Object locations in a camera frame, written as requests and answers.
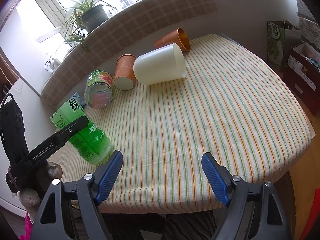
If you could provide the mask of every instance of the white cup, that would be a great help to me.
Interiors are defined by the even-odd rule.
[[[181,49],[173,43],[137,57],[133,72],[141,84],[149,86],[185,78],[187,66]]]

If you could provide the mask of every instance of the black flower pot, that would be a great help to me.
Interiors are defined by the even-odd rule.
[[[108,16],[104,11],[102,4],[99,4],[82,15],[83,26],[92,32],[96,27],[108,20]]]

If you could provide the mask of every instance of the pink fabric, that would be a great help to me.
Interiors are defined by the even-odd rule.
[[[32,230],[32,223],[30,221],[30,218],[28,216],[28,212],[26,213],[26,217],[24,219],[24,222],[26,223],[24,230],[26,232],[26,235],[21,235],[20,240],[29,240],[30,239],[30,234]]]

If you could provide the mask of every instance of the spider plant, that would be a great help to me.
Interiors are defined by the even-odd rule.
[[[97,1],[101,1],[101,2],[105,3],[103,5],[109,6],[115,10],[117,10],[117,8],[108,4],[107,2],[105,2],[103,0],[84,0],[84,1],[71,0],[71,1],[73,1],[77,5],[72,6],[72,7],[63,8],[63,9],[60,9],[59,11],[56,12],[56,13],[58,13],[63,10],[73,9],[73,13],[65,21],[65,27],[67,28],[67,34],[64,36],[64,38],[65,38],[64,43],[69,43],[69,44],[70,43],[74,44],[75,42],[81,43],[81,47],[86,52],[89,52],[88,48],[84,44],[84,38],[86,37],[86,33],[84,32],[84,30],[86,30],[88,32],[88,29],[83,26],[82,15],[84,13],[86,13],[87,11],[89,11],[90,9],[92,9],[93,7],[95,7],[95,3]]]

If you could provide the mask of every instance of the cardboard box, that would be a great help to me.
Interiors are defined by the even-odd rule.
[[[315,115],[320,109],[320,71],[305,59],[307,56],[320,63],[319,52],[308,43],[290,48],[282,79]]]

